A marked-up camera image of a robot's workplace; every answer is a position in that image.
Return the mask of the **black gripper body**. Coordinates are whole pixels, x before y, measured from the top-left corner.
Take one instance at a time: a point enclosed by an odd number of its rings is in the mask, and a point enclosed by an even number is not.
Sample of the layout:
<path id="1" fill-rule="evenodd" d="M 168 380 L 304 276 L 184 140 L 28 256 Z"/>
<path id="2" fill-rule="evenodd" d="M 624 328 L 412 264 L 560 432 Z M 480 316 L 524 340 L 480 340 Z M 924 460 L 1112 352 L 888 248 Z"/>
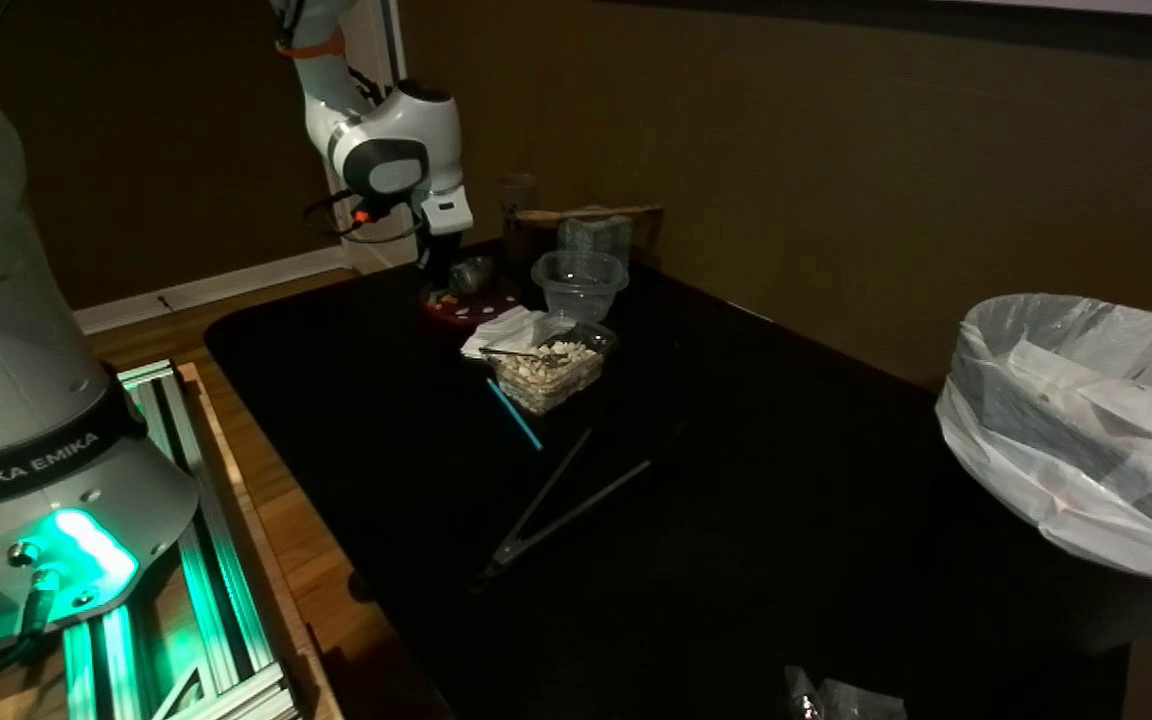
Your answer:
<path id="1" fill-rule="evenodd" d="M 416 232 L 416 268 L 444 272 L 456 264 L 460 232 L 436 236 L 428 228 Z"/>

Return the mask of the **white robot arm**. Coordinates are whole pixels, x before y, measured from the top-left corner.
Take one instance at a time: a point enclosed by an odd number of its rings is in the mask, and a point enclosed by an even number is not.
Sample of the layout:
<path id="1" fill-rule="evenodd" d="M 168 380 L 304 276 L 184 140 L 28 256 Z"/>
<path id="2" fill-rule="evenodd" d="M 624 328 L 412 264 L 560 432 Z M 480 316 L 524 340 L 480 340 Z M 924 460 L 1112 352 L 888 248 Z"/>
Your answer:
<path id="1" fill-rule="evenodd" d="M 344 60 L 352 0 L 272 8 L 308 140 L 360 200 L 356 220 L 408 208 L 432 260 L 432 240 L 472 228 L 456 100 L 412 80 L 368 100 Z M 0 108 L 0 652 L 120 608 L 196 508 L 196 480 L 152 444 L 56 288 Z"/>

